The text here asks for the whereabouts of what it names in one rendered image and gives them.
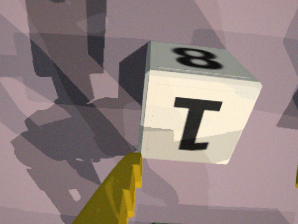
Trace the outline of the white number cube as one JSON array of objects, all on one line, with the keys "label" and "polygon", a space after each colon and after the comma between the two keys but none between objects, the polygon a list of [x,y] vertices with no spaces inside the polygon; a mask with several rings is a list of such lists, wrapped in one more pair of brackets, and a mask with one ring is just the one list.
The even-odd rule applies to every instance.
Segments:
[{"label": "white number cube", "polygon": [[150,41],[138,152],[227,164],[261,88],[226,49]]}]

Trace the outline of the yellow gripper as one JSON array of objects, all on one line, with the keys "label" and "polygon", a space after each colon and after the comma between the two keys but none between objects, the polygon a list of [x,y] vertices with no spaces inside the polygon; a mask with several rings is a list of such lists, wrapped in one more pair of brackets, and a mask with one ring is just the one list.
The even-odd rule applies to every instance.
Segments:
[{"label": "yellow gripper", "polygon": [[128,224],[140,187],[142,154],[132,152],[118,162],[72,224]]}]

